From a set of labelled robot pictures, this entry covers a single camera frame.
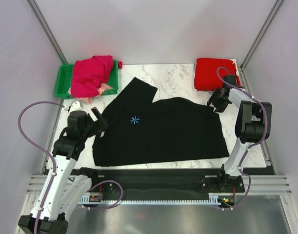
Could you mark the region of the peach pink t shirt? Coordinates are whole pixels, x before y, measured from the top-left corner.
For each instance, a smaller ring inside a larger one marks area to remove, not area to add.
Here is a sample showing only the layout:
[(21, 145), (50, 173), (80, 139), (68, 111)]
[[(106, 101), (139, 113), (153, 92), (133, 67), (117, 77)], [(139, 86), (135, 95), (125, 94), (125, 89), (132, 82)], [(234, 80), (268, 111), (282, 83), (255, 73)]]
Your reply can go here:
[(94, 98), (100, 97), (102, 93), (104, 93), (105, 91), (110, 90), (110, 89), (112, 89), (111, 86), (103, 83), (101, 85), (101, 87), (98, 89), (98, 95), (97, 96), (94, 96), (94, 97), (77, 97), (76, 99), (77, 100), (81, 100), (81, 101), (83, 101), (85, 103), (92, 103), (92, 101), (93, 101)]

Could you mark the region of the black t shirt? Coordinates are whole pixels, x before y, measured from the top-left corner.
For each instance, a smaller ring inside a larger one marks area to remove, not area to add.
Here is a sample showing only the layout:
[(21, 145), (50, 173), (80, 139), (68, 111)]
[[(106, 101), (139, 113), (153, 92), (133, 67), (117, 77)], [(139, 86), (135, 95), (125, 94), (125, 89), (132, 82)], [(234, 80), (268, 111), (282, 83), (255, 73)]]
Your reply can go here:
[(108, 128), (95, 137), (97, 166), (228, 157), (219, 115), (181, 97), (154, 101), (157, 88), (134, 78), (104, 109)]

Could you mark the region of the magenta t shirt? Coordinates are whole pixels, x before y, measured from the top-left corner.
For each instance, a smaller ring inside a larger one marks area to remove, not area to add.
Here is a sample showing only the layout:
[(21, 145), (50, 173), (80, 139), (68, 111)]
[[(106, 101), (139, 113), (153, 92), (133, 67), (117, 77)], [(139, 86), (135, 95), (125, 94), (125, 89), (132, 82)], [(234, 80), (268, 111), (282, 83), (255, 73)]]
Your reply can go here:
[(119, 88), (119, 69), (122, 62), (112, 56), (93, 56), (77, 60), (73, 65), (69, 94), (73, 98), (88, 98), (98, 95), (103, 83), (112, 87), (101, 95), (116, 94)]

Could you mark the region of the green plastic tray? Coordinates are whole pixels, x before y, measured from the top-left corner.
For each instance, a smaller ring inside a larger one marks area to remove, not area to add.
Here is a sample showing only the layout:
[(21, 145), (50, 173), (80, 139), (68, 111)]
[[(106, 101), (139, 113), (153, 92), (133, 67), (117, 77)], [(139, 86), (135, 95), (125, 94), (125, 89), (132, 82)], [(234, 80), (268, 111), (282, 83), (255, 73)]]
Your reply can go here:
[(121, 63), (112, 60), (112, 66), (87, 59), (59, 68), (55, 94), (61, 99), (92, 98), (115, 95), (119, 89)]

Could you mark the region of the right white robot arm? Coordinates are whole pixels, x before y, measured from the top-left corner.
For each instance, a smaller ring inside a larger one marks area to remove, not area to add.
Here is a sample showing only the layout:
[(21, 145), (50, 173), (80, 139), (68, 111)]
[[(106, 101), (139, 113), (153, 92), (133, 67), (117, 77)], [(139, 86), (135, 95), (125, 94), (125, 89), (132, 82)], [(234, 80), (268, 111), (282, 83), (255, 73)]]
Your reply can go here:
[(222, 192), (231, 192), (233, 189), (243, 192), (243, 166), (249, 151), (270, 135), (272, 104), (261, 102), (238, 87), (217, 88), (207, 101), (207, 105), (213, 105), (218, 113), (222, 113), (231, 103), (238, 107), (235, 123), (237, 140), (214, 182)]

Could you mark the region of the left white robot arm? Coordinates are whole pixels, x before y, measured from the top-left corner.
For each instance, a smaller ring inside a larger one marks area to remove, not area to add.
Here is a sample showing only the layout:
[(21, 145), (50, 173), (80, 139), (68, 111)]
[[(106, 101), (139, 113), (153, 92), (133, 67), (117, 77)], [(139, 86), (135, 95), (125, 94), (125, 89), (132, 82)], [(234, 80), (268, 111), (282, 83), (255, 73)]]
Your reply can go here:
[(96, 107), (91, 109), (93, 120), (79, 102), (69, 107), (67, 126), (54, 143), (52, 166), (40, 196), (30, 214), (22, 215), (18, 226), (25, 234), (64, 234), (68, 221), (80, 199), (87, 192), (99, 188), (100, 180), (95, 169), (81, 168), (68, 187), (69, 176), (75, 167), (88, 138), (108, 128), (107, 121)]

